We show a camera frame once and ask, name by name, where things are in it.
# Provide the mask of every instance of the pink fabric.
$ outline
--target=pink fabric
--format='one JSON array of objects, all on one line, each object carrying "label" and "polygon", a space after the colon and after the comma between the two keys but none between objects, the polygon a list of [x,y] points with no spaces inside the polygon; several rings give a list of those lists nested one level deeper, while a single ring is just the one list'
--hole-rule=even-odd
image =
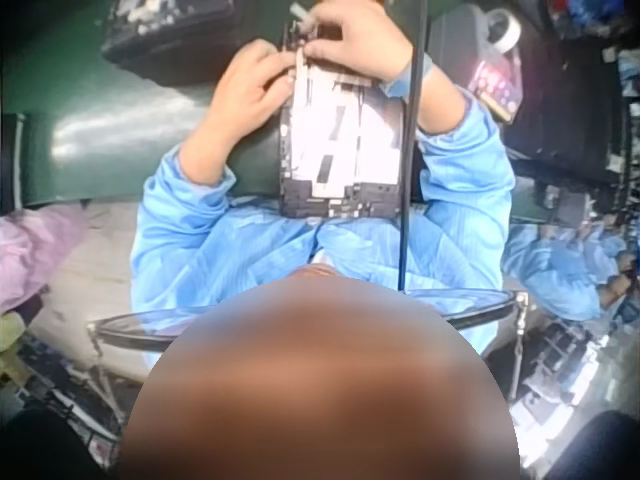
[{"label": "pink fabric", "polygon": [[0,218],[0,313],[35,295],[82,241],[80,205],[52,205]]}]

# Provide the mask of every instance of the blue shirt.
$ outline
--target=blue shirt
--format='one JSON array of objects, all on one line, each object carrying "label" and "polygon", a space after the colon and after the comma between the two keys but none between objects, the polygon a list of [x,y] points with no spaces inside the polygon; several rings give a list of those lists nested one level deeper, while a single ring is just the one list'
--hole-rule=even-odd
[{"label": "blue shirt", "polygon": [[517,278],[540,306],[560,318],[600,318],[598,291],[579,244],[540,239],[537,225],[514,225],[502,269]]},{"label": "blue shirt", "polygon": [[[491,115],[466,97],[456,130],[417,136],[428,167],[421,186],[429,208],[410,218],[408,290],[502,287],[515,179]],[[320,249],[348,277],[397,287],[397,222],[284,218],[268,200],[231,199],[236,179],[228,168],[213,187],[191,184],[177,152],[169,152],[145,184],[131,256],[135,311],[215,305],[287,276]],[[482,352],[496,331],[494,322],[463,335]]]}]

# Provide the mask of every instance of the left hand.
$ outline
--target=left hand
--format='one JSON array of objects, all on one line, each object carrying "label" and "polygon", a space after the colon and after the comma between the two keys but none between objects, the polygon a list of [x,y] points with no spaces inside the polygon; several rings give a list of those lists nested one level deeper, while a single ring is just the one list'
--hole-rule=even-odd
[{"label": "left hand", "polygon": [[219,181],[233,147],[261,127],[293,93],[291,77],[274,78],[294,64],[293,52],[279,52],[265,40],[255,40],[236,54],[216,87],[205,119],[180,151],[180,166],[190,181],[202,185]]}]

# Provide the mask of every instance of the green workbench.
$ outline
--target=green workbench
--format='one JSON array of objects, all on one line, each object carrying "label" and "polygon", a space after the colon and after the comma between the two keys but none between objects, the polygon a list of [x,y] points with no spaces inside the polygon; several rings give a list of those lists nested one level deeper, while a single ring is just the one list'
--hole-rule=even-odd
[{"label": "green workbench", "polygon": [[[291,0],[255,2],[256,37],[280,41]],[[309,6],[312,0],[300,2]],[[412,0],[389,1],[411,33]],[[461,0],[430,2],[440,15]],[[202,118],[213,85],[163,88],[100,55],[108,2],[87,0],[27,45],[6,52],[3,109],[29,116],[22,189],[25,205],[139,195],[162,155]],[[278,191],[275,124],[246,139],[230,159],[237,194]]]}]

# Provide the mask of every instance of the wire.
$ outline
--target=wire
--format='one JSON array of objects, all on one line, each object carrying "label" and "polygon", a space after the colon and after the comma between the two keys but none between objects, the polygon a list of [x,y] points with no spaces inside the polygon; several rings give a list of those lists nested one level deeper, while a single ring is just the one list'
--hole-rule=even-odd
[{"label": "wire", "polygon": [[411,59],[411,84],[409,103],[405,117],[404,137],[402,139],[401,164],[401,205],[400,205],[400,262],[398,266],[398,291],[404,292],[407,276],[407,251],[409,248],[409,212],[411,209],[411,174],[413,171],[413,143],[416,138],[418,103],[422,86],[424,49],[427,39],[427,0],[417,0],[420,4],[419,24],[413,39],[413,57]]}]

